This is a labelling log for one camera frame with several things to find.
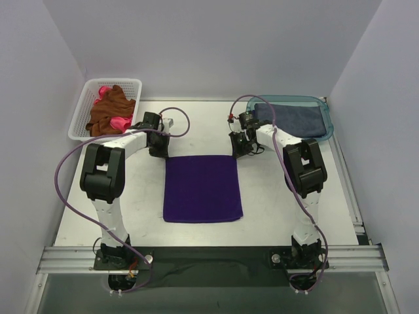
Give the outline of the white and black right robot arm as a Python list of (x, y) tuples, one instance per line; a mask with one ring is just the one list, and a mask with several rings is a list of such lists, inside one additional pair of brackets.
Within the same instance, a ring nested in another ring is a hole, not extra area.
[(315, 139), (301, 139), (271, 125), (248, 126), (228, 135), (235, 159), (253, 154), (254, 147), (275, 151), (284, 172), (285, 183), (297, 202), (297, 222), (291, 247), (299, 257), (319, 255), (326, 243), (318, 226), (319, 199), (327, 170)]

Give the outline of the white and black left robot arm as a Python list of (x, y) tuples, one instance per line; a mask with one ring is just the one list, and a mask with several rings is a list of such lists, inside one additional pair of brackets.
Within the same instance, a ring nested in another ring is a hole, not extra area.
[(124, 226), (120, 197), (126, 182), (126, 160), (147, 148), (151, 156), (168, 158), (171, 118), (146, 112), (143, 120), (124, 137), (102, 144), (89, 144), (84, 155), (80, 187), (92, 202), (100, 223), (100, 252), (110, 262), (129, 262), (134, 253), (128, 248), (130, 236)]

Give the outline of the grey towel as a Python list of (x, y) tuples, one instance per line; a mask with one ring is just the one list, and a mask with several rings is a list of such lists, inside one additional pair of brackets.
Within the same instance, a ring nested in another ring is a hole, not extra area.
[(276, 125), (284, 132), (300, 138), (327, 139), (330, 131), (319, 107), (272, 105)]

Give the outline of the purple towel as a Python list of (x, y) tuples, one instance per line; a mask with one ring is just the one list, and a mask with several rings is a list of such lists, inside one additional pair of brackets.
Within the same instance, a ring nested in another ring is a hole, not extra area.
[(242, 217), (237, 162), (233, 157), (179, 156), (166, 160), (165, 222), (219, 223)]

